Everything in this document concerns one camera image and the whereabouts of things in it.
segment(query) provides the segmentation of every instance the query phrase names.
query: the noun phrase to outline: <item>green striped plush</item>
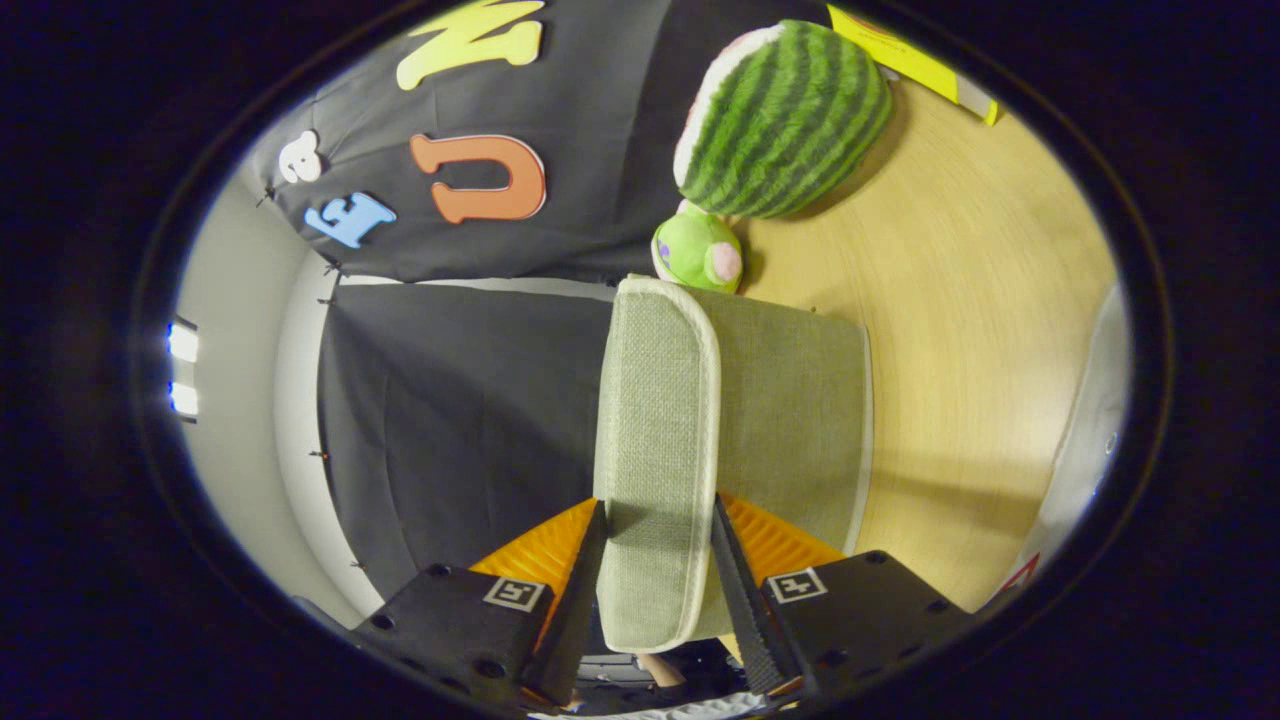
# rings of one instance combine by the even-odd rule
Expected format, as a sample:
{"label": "green striped plush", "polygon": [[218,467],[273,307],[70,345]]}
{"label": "green striped plush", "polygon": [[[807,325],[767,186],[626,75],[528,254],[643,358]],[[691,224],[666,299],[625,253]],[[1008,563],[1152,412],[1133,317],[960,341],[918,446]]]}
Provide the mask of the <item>green striped plush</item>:
{"label": "green striped plush", "polygon": [[892,111],[876,63],[835,31],[783,20],[756,32],[769,40],[727,76],[708,70],[684,159],[677,147],[680,192],[709,213],[800,210],[852,174]]}

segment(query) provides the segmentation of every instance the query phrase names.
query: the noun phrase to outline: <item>yellow box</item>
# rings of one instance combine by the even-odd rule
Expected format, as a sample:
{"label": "yellow box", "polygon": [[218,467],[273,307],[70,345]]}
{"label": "yellow box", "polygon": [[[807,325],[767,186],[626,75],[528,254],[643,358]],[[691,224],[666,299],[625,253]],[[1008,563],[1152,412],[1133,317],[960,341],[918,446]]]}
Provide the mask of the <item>yellow box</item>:
{"label": "yellow box", "polygon": [[1000,115],[996,100],[968,78],[867,20],[832,5],[827,10],[832,29],[856,42],[873,60],[975,113],[986,124],[996,124]]}

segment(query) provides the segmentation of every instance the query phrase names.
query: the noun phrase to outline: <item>ceiling light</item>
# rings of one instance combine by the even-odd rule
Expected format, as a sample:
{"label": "ceiling light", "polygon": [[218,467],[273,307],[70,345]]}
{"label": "ceiling light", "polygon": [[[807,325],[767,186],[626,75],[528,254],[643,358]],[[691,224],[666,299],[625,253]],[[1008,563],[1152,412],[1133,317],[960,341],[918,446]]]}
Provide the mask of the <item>ceiling light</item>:
{"label": "ceiling light", "polygon": [[169,325],[169,354],[188,363],[196,361],[196,351],[200,348],[200,338],[196,331],[174,323]]}
{"label": "ceiling light", "polygon": [[196,402],[196,388],[182,383],[169,383],[169,397],[173,398],[173,409],[183,415],[195,415],[200,409]]}

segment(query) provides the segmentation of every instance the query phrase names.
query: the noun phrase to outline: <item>black fabric curtain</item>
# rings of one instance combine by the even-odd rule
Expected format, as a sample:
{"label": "black fabric curtain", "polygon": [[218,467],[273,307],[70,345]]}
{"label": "black fabric curtain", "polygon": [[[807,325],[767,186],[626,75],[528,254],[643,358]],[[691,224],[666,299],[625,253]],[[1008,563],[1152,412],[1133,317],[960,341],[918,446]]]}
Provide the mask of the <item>black fabric curtain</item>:
{"label": "black fabric curtain", "polygon": [[384,597],[591,496],[612,305],[415,284],[333,297],[319,373],[330,489]]}
{"label": "black fabric curtain", "polygon": [[[549,0],[521,18],[543,23],[527,65],[480,61],[404,91],[397,65],[430,36],[402,36],[361,59],[280,118],[256,143],[246,182],[273,188],[278,213],[348,274],[403,282],[543,275],[608,282],[652,272],[648,242],[676,211],[676,141],[703,73],[735,37],[783,18],[829,24],[808,0]],[[498,28],[498,33],[508,26]],[[324,173],[289,183],[280,150],[319,136]],[[448,163],[431,176],[410,137],[506,135],[526,142],[547,174],[547,202],[525,220],[451,224],[431,184],[500,188],[495,163]],[[303,220],[308,209],[365,193],[393,210],[360,247]]]}

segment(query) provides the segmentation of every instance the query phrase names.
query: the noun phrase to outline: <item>wooden table surface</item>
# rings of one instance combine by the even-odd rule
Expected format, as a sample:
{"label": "wooden table surface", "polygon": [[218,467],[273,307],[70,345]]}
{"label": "wooden table surface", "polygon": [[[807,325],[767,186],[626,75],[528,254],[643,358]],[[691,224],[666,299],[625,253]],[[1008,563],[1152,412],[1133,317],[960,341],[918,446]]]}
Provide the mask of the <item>wooden table surface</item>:
{"label": "wooden table surface", "polygon": [[804,217],[735,224],[742,292],[867,328],[858,552],[886,550],[975,610],[1036,518],[1116,275],[1085,200],[1016,117],[988,127],[913,82],[893,92],[850,182]]}

